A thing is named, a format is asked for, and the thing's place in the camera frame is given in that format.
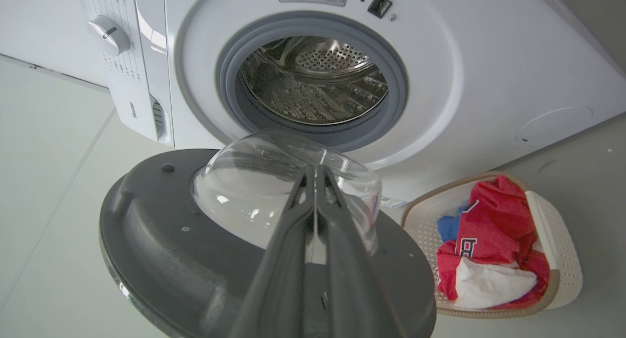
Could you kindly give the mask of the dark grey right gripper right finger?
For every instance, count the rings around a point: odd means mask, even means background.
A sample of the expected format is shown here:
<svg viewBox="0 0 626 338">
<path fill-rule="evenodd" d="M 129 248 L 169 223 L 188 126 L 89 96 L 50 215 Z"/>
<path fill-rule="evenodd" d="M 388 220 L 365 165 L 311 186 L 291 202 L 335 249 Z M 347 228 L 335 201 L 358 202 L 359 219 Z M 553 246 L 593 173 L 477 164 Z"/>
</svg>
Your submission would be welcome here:
<svg viewBox="0 0 626 338">
<path fill-rule="evenodd" d="M 316 167 L 315 213 L 326 245 L 332 338 L 404 338 L 405 332 L 373 270 L 331 169 Z"/>
</svg>

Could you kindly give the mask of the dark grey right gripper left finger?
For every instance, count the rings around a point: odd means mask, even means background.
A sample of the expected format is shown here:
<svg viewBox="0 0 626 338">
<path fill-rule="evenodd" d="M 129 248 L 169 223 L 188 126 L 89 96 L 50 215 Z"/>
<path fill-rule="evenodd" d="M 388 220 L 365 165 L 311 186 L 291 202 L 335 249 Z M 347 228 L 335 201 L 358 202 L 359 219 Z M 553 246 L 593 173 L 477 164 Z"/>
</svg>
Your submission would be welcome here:
<svg viewBox="0 0 626 338">
<path fill-rule="evenodd" d="M 315 167 L 304 167 L 239 310 L 231 338 L 301 338 L 307 238 L 315 224 Z"/>
</svg>

